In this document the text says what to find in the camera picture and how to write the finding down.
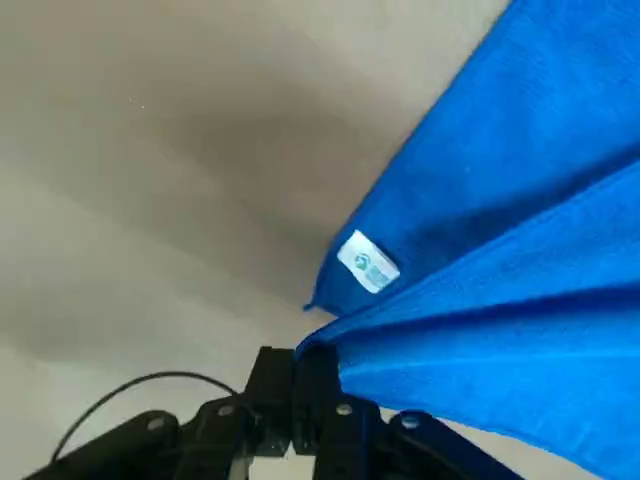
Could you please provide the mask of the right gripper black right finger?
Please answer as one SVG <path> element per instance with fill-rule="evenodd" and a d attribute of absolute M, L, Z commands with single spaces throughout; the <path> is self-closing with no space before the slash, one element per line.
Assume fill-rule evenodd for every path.
<path fill-rule="evenodd" d="M 315 345 L 295 362 L 294 450 L 315 458 L 314 479 L 518 479 L 431 415 L 379 406 L 342 390 L 338 355 Z"/>

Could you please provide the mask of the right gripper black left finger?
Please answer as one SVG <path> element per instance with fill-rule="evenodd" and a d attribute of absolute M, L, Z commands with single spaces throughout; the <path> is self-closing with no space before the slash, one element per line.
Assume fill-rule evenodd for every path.
<path fill-rule="evenodd" d="M 291 439 L 293 357 L 259 350 L 245 389 L 204 403 L 186 423 L 149 410 L 69 453 L 56 448 L 34 479 L 246 479 L 259 456 Z"/>

